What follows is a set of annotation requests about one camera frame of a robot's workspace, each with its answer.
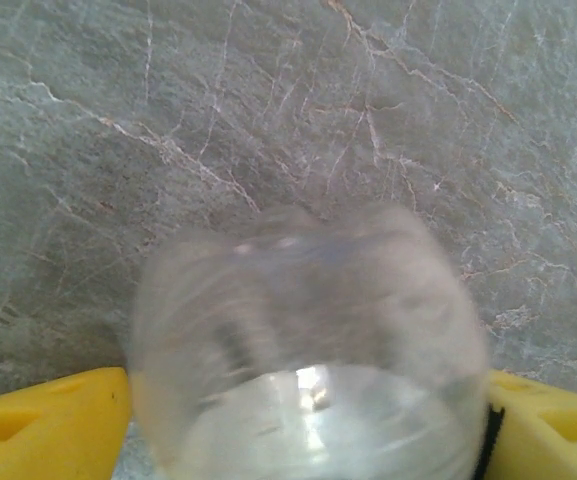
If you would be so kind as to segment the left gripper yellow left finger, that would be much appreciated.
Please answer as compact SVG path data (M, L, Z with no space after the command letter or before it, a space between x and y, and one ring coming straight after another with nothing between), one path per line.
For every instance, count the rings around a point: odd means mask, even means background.
M121 367L2 394L0 479L109 479L131 414Z

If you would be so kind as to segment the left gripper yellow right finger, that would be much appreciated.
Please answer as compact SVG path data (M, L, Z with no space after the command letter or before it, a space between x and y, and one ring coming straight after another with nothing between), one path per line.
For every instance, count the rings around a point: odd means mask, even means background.
M577 393L490 373L499 425L486 479L577 479Z

